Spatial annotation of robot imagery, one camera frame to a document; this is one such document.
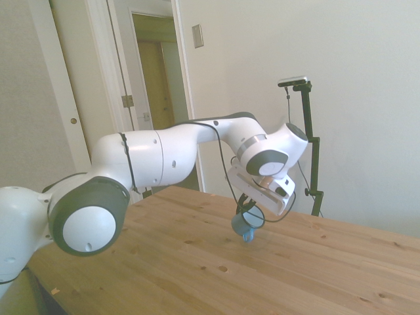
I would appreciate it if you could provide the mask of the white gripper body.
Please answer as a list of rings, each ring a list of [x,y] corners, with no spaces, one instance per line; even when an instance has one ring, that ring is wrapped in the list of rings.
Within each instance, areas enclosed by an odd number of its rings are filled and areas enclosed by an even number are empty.
[[[283,178],[253,176],[241,165],[228,171],[230,183],[275,215],[281,215],[289,202],[289,176]]]

